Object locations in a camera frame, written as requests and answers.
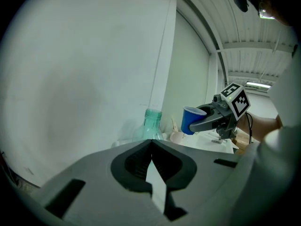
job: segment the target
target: metal ceiling panel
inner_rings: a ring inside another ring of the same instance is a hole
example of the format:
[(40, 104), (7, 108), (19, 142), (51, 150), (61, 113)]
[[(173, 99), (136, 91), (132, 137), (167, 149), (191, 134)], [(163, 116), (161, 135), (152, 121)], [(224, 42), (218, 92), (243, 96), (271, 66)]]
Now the metal ceiling panel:
[[(253, 73), (263, 82), (265, 75), (276, 78), (290, 64), (291, 51), (297, 44), (297, 37), (291, 27), (275, 20), (260, 19), (251, 4), (249, 10), (243, 13), (233, 0), (199, 0), (199, 2), (214, 22), (225, 48), (229, 47), (229, 43), (249, 42), (235, 44), (235, 46), (247, 45), (247, 48), (221, 49), (229, 72), (239, 72), (241, 75)], [(244, 84), (249, 79), (231, 77), (230, 80)]]

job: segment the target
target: cable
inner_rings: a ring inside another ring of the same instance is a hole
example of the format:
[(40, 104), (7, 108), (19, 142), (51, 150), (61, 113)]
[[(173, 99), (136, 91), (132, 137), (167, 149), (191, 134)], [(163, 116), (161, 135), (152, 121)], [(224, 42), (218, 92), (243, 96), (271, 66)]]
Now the cable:
[(246, 113), (246, 118), (248, 120), (248, 125), (249, 125), (249, 144), (251, 144), (251, 141), (252, 141), (252, 126), (253, 126), (253, 118), (252, 116), (249, 114), (249, 113)]

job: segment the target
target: blue plastic cup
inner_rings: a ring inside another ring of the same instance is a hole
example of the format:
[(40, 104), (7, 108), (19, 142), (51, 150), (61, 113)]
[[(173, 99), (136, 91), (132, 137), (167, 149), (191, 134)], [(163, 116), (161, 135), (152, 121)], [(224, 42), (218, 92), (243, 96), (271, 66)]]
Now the blue plastic cup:
[(198, 108), (194, 108), (194, 107), (184, 106), (183, 109), (184, 109), (184, 112), (183, 112), (181, 130), (182, 130), (182, 132), (184, 132), (187, 135), (193, 135), (194, 132), (192, 132), (189, 129), (189, 126), (192, 123), (205, 118), (207, 113), (205, 111), (202, 111), (202, 110), (200, 110)]

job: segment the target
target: fluorescent light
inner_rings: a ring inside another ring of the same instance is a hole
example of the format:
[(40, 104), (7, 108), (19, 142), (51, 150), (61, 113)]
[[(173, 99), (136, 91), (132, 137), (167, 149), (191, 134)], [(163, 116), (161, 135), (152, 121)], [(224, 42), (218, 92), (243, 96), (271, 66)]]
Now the fluorescent light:
[(262, 14), (259, 14), (259, 17), (260, 17), (260, 18), (265, 18), (265, 19), (275, 19), (274, 17), (265, 17), (265, 16), (262, 15)]
[(264, 85), (264, 84), (259, 84), (259, 83), (254, 83), (254, 82), (247, 82), (247, 85), (254, 85), (254, 86), (259, 86), (259, 87), (265, 87), (265, 88), (270, 88), (270, 85)]

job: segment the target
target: glass bottle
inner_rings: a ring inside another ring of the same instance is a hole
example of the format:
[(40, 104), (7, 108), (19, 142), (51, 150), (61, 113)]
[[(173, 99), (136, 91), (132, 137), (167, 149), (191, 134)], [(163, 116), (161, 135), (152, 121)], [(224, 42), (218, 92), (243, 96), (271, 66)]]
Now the glass bottle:
[(163, 140), (162, 132), (159, 129), (161, 117), (161, 111), (147, 109), (145, 111), (144, 123), (134, 132), (133, 141), (146, 139)]

